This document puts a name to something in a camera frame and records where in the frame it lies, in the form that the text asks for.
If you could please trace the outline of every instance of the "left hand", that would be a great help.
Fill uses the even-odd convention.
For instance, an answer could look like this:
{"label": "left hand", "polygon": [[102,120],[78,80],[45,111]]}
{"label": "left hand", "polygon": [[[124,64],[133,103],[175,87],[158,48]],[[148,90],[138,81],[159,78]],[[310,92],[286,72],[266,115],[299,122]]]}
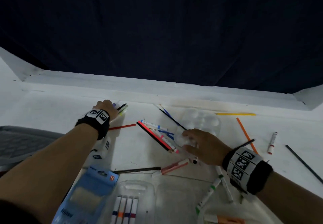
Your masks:
{"label": "left hand", "polygon": [[93,108],[103,109],[110,115],[110,121],[114,120],[118,116],[118,110],[113,107],[110,100],[98,101]]}

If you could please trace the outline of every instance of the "dark fabric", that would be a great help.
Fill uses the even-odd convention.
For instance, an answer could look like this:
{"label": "dark fabric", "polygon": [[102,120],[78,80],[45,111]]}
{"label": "dark fabric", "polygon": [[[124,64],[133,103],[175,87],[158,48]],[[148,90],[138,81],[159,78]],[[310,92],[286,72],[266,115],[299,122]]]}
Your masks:
{"label": "dark fabric", "polygon": [[293,93],[323,83],[323,0],[0,0],[0,45],[54,70]]}
{"label": "dark fabric", "polygon": [[0,211],[1,218],[8,220],[4,223],[40,224],[33,215],[4,200],[0,200]]}

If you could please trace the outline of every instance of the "forearm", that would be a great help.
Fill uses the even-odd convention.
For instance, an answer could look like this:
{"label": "forearm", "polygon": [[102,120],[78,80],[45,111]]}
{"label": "forearm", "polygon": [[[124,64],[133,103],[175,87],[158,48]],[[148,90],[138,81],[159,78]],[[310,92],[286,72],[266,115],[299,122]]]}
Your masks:
{"label": "forearm", "polygon": [[0,178],[0,199],[50,223],[97,137],[91,126],[76,126]]}
{"label": "forearm", "polygon": [[323,199],[275,172],[257,197],[285,224],[322,221]]}

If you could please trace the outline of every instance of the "orange pencil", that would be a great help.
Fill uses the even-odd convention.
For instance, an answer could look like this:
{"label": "orange pencil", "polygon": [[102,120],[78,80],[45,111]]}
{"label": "orange pencil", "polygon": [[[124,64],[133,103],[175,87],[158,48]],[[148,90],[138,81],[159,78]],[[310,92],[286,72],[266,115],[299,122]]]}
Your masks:
{"label": "orange pencil", "polygon": [[[245,131],[245,129],[244,129],[244,127],[243,127],[243,125],[242,125],[242,123],[241,123],[240,119],[239,119],[239,118],[237,118],[237,121],[238,121],[238,123],[239,123],[239,125],[240,125],[240,127],[241,127],[241,129],[242,129],[242,131],[243,131],[243,133],[244,133],[244,135],[246,136],[247,140],[248,140],[248,141],[250,141],[251,139],[250,139],[250,137],[248,136],[247,132]],[[250,145],[251,145],[251,147],[252,147],[252,150],[253,150],[256,154],[259,154],[259,153],[257,152],[257,149],[255,148],[254,144],[253,144],[253,143],[250,143]]]}

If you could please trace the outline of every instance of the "hand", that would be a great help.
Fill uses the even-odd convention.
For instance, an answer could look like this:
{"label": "hand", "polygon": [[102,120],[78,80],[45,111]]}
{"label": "hand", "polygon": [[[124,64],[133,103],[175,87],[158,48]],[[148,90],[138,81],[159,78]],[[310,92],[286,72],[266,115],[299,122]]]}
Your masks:
{"label": "hand", "polygon": [[209,132],[192,129],[184,131],[182,135],[194,139],[199,146],[199,148],[196,148],[190,145],[184,145],[183,149],[197,156],[200,161],[207,165],[222,166],[224,157],[232,150]]}
{"label": "hand", "polygon": [[110,121],[114,120],[118,116],[118,110],[113,107],[110,100],[98,101],[93,108],[103,109],[110,115]]}

